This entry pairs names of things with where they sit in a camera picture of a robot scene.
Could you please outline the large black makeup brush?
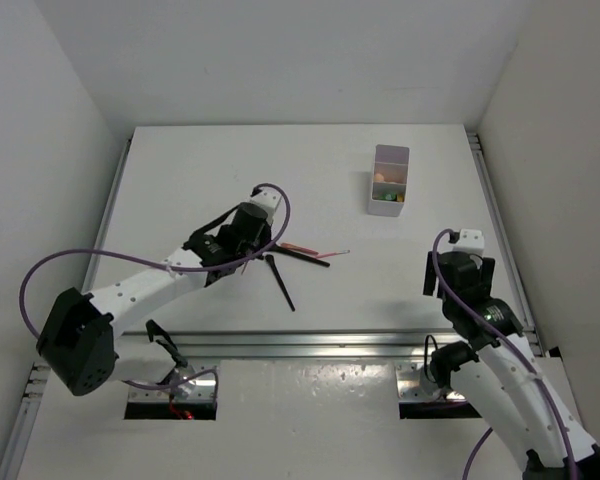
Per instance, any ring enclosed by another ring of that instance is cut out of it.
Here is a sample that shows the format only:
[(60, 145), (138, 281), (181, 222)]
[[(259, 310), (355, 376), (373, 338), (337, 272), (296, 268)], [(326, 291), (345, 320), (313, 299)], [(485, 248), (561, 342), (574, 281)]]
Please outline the large black makeup brush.
[(301, 252), (297, 252), (297, 251), (294, 251), (294, 250), (286, 249), (284, 247), (275, 246), (272, 249), (272, 252), (278, 253), (278, 254), (281, 254), (281, 255), (285, 255), (285, 256), (288, 256), (290, 258), (294, 258), (296, 260), (300, 260), (300, 261), (304, 261), (304, 262), (307, 262), (307, 263), (310, 263), (310, 264), (321, 266), (321, 267), (324, 267), (324, 268), (329, 268), (330, 267), (330, 263), (327, 262), (327, 261), (318, 259), (318, 258), (316, 258), (314, 256), (307, 255), (307, 254), (304, 254), (304, 253), (301, 253)]

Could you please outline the aluminium rail frame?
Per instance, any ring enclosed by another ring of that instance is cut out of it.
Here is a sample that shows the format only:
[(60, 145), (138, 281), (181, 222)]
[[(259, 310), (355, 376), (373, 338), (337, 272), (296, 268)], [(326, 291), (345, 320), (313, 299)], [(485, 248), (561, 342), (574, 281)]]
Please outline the aluminium rail frame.
[[(399, 217), (367, 213), (378, 144), (410, 149)], [(460, 125), (139, 127), (115, 182), (103, 248), (156, 259), (255, 184), (289, 195), (288, 242), (349, 249), (329, 268), (287, 257), (190, 294), (158, 322), (202, 366), (219, 367), (213, 420), (128, 420), (120, 383), (72, 396), (47, 381), (24, 439), (22, 479), (516, 479), (497, 438), (468, 456), (479, 419), (404, 420), (394, 363), (426, 331), (446, 340), (422, 293), (425, 259), (445, 228), (478, 228), (497, 259), (494, 292), (518, 286)]]

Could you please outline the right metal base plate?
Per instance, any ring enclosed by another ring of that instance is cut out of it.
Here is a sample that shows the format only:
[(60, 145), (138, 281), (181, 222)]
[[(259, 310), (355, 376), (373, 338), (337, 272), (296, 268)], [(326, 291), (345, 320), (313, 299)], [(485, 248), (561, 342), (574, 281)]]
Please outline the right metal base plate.
[(467, 399), (448, 388), (442, 389), (424, 373), (423, 361), (394, 363), (398, 397), (403, 403), (465, 403)]

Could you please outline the black brush pink handle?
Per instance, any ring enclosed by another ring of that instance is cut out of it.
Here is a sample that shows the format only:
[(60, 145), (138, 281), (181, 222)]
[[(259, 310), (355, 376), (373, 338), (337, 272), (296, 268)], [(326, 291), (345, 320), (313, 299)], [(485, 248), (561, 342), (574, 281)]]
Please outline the black brush pink handle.
[(265, 255), (264, 256), (264, 260), (267, 263), (267, 265), (269, 266), (269, 268), (271, 269), (271, 271), (272, 271), (272, 273), (274, 275), (274, 278), (275, 278), (275, 280), (277, 282), (277, 285), (279, 286), (279, 288), (280, 288), (280, 290), (281, 290), (281, 292), (282, 292), (282, 294), (283, 294), (283, 296), (284, 296), (284, 298), (285, 298), (285, 300), (286, 300), (286, 302), (287, 302), (290, 310), (292, 312), (295, 312), (296, 311), (295, 305), (294, 305), (294, 303), (293, 303), (293, 301), (291, 299), (291, 296), (290, 296), (290, 294), (288, 292), (288, 289), (287, 289), (287, 287), (286, 287), (286, 285), (284, 283), (284, 280), (283, 280), (283, 278), (282, 278), (282, 276), (281, 276), (281, 274), (280, 274), (280, 272), (278, 270), (278, 267), (277, 267), (276, 262), (275, 262), (275, 258), (272, 255)]

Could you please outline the thin pink lip brush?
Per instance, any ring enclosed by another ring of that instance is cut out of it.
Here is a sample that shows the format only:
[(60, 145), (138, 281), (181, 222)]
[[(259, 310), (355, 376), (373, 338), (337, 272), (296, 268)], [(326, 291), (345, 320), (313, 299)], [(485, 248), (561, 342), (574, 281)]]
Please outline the thin pink lip brush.
[(349, 254), (350, 250), (349, 249), (345, 249), (345, 250), (340, 250), (340, 251), (334, 251), (334, 252), (328, 252), (328, 253), (322, 253), (322, 254), (318, 254), (316, 255), (316, 259), (326, 259), (326, 258), (331, 258), (331, 257), (335, 257), (335, 256), (339, 256), (339, 255), (346, 255)]

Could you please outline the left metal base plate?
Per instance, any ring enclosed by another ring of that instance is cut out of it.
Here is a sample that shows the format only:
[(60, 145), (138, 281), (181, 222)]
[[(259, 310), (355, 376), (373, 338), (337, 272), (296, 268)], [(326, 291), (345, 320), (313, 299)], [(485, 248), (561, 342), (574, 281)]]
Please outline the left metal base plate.
[(139, 404), (213, 404), (218, 390), (219, 368), (189, 366), (176, 368), (160, 383), (159, 390), (130, 386), (127, 400)]

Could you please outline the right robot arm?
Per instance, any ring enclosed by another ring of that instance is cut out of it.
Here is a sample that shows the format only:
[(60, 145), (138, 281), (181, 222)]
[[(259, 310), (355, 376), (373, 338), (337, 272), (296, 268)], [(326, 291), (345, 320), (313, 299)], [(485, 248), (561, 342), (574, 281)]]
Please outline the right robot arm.
[(492, 297), (495, 261), (429, 252), (423, 292), (442, 301), (460, 335), (433, 352), (429, 370), (507, 446), (525, 479), (600, 479), (600, 444), (547, 379), (509, 305)]

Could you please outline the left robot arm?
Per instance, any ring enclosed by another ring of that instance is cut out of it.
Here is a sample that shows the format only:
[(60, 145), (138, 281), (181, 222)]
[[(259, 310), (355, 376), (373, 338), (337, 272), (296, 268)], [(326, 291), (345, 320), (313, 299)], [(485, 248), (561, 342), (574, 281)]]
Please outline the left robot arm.
[(271, 250), (271, 225), (279, 194), (258, 191), (194, 231), (160, 263), (106, 288), (75, 288), (55, 300), (37, 340), (37, 351), (75, 396), (87, 395), (122, 365), (115, 342), (126, 330), (179, 297), (230, 276)]

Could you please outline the metal base plate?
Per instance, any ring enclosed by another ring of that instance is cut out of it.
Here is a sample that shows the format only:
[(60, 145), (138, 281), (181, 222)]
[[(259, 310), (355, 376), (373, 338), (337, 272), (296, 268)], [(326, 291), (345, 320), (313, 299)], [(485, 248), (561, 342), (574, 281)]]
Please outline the metal base plate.
[(139, 404), (213, 404), (218, 390), (219, 368), (189, 366), (176, 368), (160, 383), (159, 390), (130, 386), (127, 400)]
[(467, 399), (448, 388), (442, 389), (424, 373), (423, 361), (394, 363), (398, 397), (403, 403), (465, 403)]

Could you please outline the white divided organizer box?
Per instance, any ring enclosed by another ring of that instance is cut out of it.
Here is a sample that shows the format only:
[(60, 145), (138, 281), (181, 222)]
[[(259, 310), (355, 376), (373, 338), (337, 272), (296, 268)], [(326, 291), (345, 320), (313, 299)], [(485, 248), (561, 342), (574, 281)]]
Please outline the white divided organizer box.
[[(367, 200), (367, 213), (382, 217), (399, 217), (404, 208), (404, 203), (374, 200), (374, 194), (385, 194), (395, 192), (397, 195), (405, 196), (407, 190), (407, 179), (409, 171), (410, 149), (405, 146), (378, 144), (375, 148), (375, 156), (371, 168), (369, 194)], [(374, 175), (383, 173), (385, 170), (404, 170), (407, 173), (405, 184), (375, 183)]]

